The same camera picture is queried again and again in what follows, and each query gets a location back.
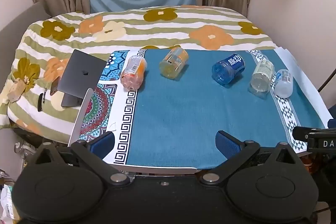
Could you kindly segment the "grey laptop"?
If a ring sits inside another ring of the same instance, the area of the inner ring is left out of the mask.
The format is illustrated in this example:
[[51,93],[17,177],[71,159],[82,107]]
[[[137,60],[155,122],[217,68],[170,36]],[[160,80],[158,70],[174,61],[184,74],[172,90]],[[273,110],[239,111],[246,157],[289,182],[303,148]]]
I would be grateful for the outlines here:
[[61,107],[80,106],[89,88],[96,88],[106,61],[74,50],[58,83],[63,92]]

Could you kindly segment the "yellow orange label plastic cup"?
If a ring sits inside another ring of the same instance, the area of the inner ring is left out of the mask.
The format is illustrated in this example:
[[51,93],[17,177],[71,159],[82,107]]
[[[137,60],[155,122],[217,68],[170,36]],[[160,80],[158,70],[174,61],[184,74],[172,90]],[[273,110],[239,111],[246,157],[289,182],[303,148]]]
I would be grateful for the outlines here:
[[186,50],[181,47],[175,47],[163,58],[159,63],[159,70],[162,76],[168,79],[176,79],[186,62],[189,55]]

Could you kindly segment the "frosted white plastic cup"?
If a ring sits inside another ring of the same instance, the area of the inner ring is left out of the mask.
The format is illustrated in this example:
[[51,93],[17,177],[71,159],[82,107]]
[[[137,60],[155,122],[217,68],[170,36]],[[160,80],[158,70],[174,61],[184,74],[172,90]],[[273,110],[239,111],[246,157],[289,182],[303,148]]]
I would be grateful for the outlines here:
[[274,94],[280,98],[288,98],[293,93],[293,76],[287,69],[280,69],[276,73]]

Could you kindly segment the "blue plastic cup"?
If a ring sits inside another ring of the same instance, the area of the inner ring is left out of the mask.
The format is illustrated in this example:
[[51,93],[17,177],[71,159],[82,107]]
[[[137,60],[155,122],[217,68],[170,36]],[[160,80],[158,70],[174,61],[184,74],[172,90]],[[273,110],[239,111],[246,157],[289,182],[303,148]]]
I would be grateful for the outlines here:
[[212,78],[220,85],[229,85],[244,69],[244,59],[239,54],[233,53],[212,66]]

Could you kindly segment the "black pen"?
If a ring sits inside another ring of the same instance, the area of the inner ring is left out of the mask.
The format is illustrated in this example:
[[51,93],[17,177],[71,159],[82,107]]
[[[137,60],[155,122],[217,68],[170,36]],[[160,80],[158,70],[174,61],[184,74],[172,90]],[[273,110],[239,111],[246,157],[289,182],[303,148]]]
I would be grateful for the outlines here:
[[46,92],[47,92],[47,89],[45,88],[44,92],[39,95],[38,104],[37,104],[38,112],[42,111],[42,106],[43,106],[43,104],[45,103],[45,100],[46,100]]

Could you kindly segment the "floral striped bed quilt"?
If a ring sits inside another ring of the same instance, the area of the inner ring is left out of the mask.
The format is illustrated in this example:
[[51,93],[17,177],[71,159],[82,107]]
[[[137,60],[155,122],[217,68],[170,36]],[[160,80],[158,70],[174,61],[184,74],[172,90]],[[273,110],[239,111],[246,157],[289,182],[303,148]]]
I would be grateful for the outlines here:
[[[245,16],[229,8],[181,5],[85,14],[70,12],[32,23],[15,50],[1,87],[1,128],[19,126],[47,139],[68,142],[78,108],[61,107],[50,96],[74,50],[109,64],[117,50],[182,47],[189,50],[261,50],[272,39]],[[37,104],[46,92],[42,111]]]

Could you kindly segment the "grey bed headboard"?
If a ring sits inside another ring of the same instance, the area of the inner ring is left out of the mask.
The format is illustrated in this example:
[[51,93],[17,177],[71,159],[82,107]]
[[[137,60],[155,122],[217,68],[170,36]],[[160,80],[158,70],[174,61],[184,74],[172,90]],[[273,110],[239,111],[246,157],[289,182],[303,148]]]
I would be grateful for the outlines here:
[[15,50],[20,44],[27,28],[32,23],[44,21],[49,18],[51,18],[51,16],[45,11],[44,6],[41,3],[36,3],[18,15],[1,30],[1,87],[3,87],[6,82],[12,62],[14,61]]

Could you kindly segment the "brown smartphone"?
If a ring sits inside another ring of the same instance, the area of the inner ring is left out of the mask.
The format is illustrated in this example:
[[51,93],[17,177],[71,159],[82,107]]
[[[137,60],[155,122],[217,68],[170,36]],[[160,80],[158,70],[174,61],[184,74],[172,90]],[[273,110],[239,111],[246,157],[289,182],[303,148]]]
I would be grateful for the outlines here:
[[50,96],[53,96],[58,91],[58,84],[60,81],[60,76],[58,76],[51,84]]

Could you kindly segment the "clear cup green white label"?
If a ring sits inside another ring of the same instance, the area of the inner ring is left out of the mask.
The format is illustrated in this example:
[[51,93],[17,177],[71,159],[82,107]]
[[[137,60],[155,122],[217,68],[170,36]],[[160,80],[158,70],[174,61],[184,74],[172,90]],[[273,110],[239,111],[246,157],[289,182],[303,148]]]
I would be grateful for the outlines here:
[[249,83],[249,91],[260,98],[265,98],[270,90],[274,75],[274,65],[271,61],[260,60]]

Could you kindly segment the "blue patterned tablecloth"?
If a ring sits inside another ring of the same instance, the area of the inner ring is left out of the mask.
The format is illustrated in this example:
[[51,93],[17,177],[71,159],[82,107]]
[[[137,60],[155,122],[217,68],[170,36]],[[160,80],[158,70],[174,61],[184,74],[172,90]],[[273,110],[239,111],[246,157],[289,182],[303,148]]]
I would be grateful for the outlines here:
[[[109,164],[142,167],[210,169],[224,156],[215,145],[219,130],[264,147],[287,142],[296,153],[306,144],[293,139],[295,126],[325,128],[331,119],[321,96],[292,55],[276,50],[240,51],[245,61],[241,76],[228,87],[212,78],[212,66],[228,51],[189,50],[189,60],[176,80],[159,73],[166,50],[120,50],[111,54],[85,114],[80,138],[91,141],[105,132],[115,137],[104,158]],[[131,56],[144,57],[147,67],[138,90],[127,90],[121,74]],[[294,74],[293,93],[283,99],[273,91],[265,98],[249,90],[259,60]]]

